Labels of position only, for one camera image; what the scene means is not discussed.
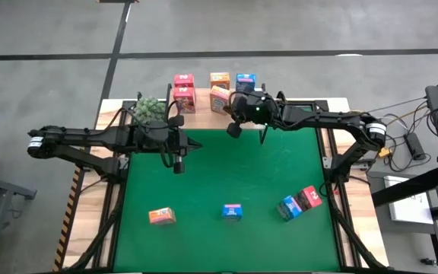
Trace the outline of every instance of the gray floor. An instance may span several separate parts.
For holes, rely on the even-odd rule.
[[[0,54],[110,53],[122,8],[93,0],[0,0]],[[132,6],[121,52],[426,48],[438,48],[438,0],[142,0]],[[27,156],[26,132],[92,126],[108,64],[0,62],[0,178],[38,189],[34,201],[14,202],[24,213],[3,231],[0,273],[51,269],[73,167]],[[438,84],[438,55],[121,60],[109,97],[138,91],[163,97],[181,72],[194,73],[205,87],[208,73],[218,71],[255,72],[270,92],[347,97],[351,108],[370,110],[422,97],[425,86]],[[417,104],[375,114],[406,113]],[[438,155],[424,124],[417,132],[427,152]],[[402,129],[395,124],[390,133]],[[397,160],[407,158],[401,149]],[[435,166],[432,160],[407,173]],[[383,240],[396,269],[438,272],[417,262],[433,255],[425,236],[383,232]]]

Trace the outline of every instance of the box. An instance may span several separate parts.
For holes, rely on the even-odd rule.
[[[316,206],[320,206],[322,204],[322,200],[317,194],[316,188],[314,186],[308,186],[300,191],[295,199],[298,201],[300,207],[306,211],[309,209],[313,209]]]
[[[243,217],[243,208],[240,204],[224,205],[222,207],[222,217],[239,221]]]
[[[249,93],[255,90],[256,74],[236,75],[236,91]]]
[[[219,88],[229,89],[230,79],[229,72],[212,72],[211,73],[211,88],[218,86]]]
[[[175,212],[171,208],[152,210],[148,213],[148,217],[152,225],[166,225],[176,222]]]
[[[224,88],[214,86],[211,89],[211,110],[223,115],[227,115],[224,107],[229,104],[229,96],[231,92]]]
[[[176,107],[181,114],[195,113],[194,88],[173,88],[173,99],[178,101]]]
[[[283,199],[283,201],[278,204],[277,210],[285,221],[290,221],[291,219],[300,216],[303,212],[297,201],[292,196],[287,196]]]
[[[173,86],[176,88],[193,88],[194,75],[192,73],[186,75],[175,75],[173,77]]]

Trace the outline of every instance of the desk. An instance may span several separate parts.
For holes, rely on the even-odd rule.
[[[198,88],[196,90],[198,101],[197,113],[195,115],[186,116],[186,124],[183,127],[184,129],[197,129],[207,126],[206,123],[210,123],[210,117],[212,115],[214,115],[213,124],[218,129],[225,129],[227,124],[230,123],[230,118],[227,116],[220,116],[210,112],[208,107],[208,92],[208,89]],[[345,98],[325,98],[320,100],[326,100],[328,102],[328,108],[330,111],[349,111],[348,101]],[[97,121],[97,129],[103,129],[107,126],[116,111],[122,106],[123,101],[124,100],[119,99],[103,101]],[[323,145],[325,147],[325,153],[330,155],[331,148],[329,147],[328,142],[329,137],[325,130],[322,131],[322,137],[324,140]],[[334,130],[334,137],[338,153],[346,151],[354,142],[351,135],[345,131]],[[90,152],[99,157],[112,156],[112,152],[105,148],[92,148]],[[171,173],[172,171],[164,169],[163,172]],[[355,176],[366,178],[365,174],[361,171],[353,170],[351,173]],[[69,195],[68,208],[65,212],[62,226],[62,236],[60,237],[59,245],[57,247],[54,270],[57,270],[62,266],[70,266],[79,258],[99,229],[101,215],[105,209],[103,205],[106,202],[110,202],[112,208],[116,201],[119,186],[108,186],[106,183],[98,183],[80,194],[80,189],[82,187],[85,187],[98,179],[99,177],[93,171],[83,174],[82,170],[78,168],[75,170],[74,182]],[[345,184],[345,187],[354,223],[354,230],[375,258],[381,263],[388,265],[369,187],[365,183],[357,180],[350,180],[349,183]],[[112,195],[106,195],[106,191],[112,191]],[[104,213],[109,214],[109,209],[104,211]],[[106,236],[106,240],[103,243],[101,260],[96,266],[106,265],[107,258],[109,258],[110,254],[110,240],[113,235],[114,233],[110,231]],[[352,265],[350,244],[344,234],[342,234],[342,243],[344,246],[344,253],[346,254],[346,263],[347,265]]]

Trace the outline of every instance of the green mat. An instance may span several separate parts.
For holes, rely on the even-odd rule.
[[[204,148],[175,175],[159,155],[134,155],[125,192],[117,272],[266,272],[339,269],[327,201],[285,222],[275,206],[322,183],[314,129],[187,130]],[[222,205],[240,203],[243,219],[225,221]],[[148,212],[171,207],[177,223],[156,226]]]

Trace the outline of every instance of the cardboard box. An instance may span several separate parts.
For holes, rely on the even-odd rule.
[[[176,107],[181,114],[195,113],[194,88],[173,88],[173,99],[178,101]]]
[[[222,115],[227,115],[224,107],[229,104],[229,96],[231,92],[224,88],[214,86],[211,89],[211,110]]]
[[[249,93],[255,90],[256,74],[238,73],[236,75],[236,91]]]
[[[229,89],[230,79],[229,72],[212,72],[211,73],[211,88],[218,86],[219,88]]]
[[[222,207],[223,218],[239,221],[243,217],[243,208],[240,204],[224,205]]]
[[[192,73],[186,75],[175,75],[173,77],[173,86],[176,88],[193,88],[194,75]]]
[[[292,196],[287,196],[283,199],[283,201],[278,204],[277,210],[285,221],[290,221],[291,219],[300,216],[303,212],[297,201]]]
[[[166,225],[176,222],[175,212],[171,208],[152,210],[148,213],[148,217],[152,225]]]
[[[322,200],[317,194],[316,188],[314,186],[308,186],[300,191],[295,199],[298,201],[300,207],[306,211],[309,209],[313,209],[316,206],[320,206],[322,204]]]

